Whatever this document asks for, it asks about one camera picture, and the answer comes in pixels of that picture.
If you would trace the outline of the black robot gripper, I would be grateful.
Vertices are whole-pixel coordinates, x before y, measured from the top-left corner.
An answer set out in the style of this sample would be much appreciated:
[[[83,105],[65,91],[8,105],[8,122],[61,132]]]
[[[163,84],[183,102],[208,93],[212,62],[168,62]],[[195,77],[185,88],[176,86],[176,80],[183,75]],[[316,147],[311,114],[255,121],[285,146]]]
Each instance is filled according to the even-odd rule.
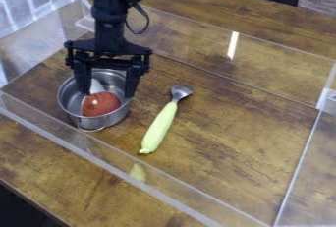
[[[124,31],[127,26],[127,13],[108,14],[97,8],[91,9],[95,18],[95,38],[88,40],[68,40],[64,43],[67,48],[65,65],[73,67],[73,77],[80,92],[91,94],[92,68],[81,61],[75,61],[73,51],[95,52],[97,55],[112,57],[133,55],[140,57],[140,66],[132,66],[125,71],[125,98],[132,98],[143,72],[149,70],[149,55],[152,51],[129,43]]]

